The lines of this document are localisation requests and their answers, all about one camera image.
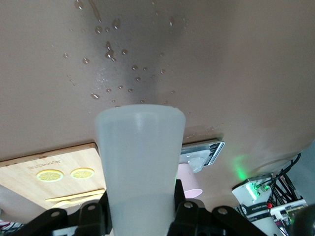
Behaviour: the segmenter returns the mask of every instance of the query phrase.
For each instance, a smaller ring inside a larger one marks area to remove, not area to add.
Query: wooden board
[[[88,179],[74,179],[70,173],[78,168],[91,168],[94,175]],[[61,171],[63,178],[56,182],[38,180],[37,173],[47,169]],[[94,143],[0,162],[0,184],[45,209],[58,203],[45,201],[49,198],[106,189],[101,159]]]

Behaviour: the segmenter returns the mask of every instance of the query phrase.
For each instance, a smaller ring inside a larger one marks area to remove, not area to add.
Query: frosted plastic cup
[[[111,108],[96,117],[115,236],[167,234],[185,120],[160,105]]]

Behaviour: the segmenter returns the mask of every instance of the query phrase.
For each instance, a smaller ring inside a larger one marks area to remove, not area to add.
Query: lemon illustration
[[[79,168],[71,172],[71,176],[76,179],[87,179],[94,175],[94,170],[90,168]]]
[[[37,179],[43,182],[56,182],[63,178],[63,173],[58,170],[44,170],[37,173]]]

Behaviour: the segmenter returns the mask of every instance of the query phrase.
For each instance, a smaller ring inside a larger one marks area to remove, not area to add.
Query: green led
[[[247,184],[247,185],[246,185],[246,189],[247,189],[248,192],[250,193],[251,197],[252,197],[254,200],[257,200],[257,197],[256,197],[256,195],[254,194],[254,192],[252,191],[250,184]]]

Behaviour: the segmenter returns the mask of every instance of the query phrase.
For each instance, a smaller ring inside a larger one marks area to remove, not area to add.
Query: screw
[[[95,209],[95,206],[94,205],[90,205],[89,207],[88,207],[88,210],[94,210]]]
[[[185,203],[184,203],[184,207],[186,207],[186,208],[192,208],[193,205],[192,205],[191,202],[185,202]]]
[[[58,215],[60,215],[59,211],[55,211],[55,212],[51,213],[51,217],[56,217]]]
[[[227,214],[227,210],[225,208],[219,208],[218,209],[218,213],[220,213],[221,215],[226,215]]]

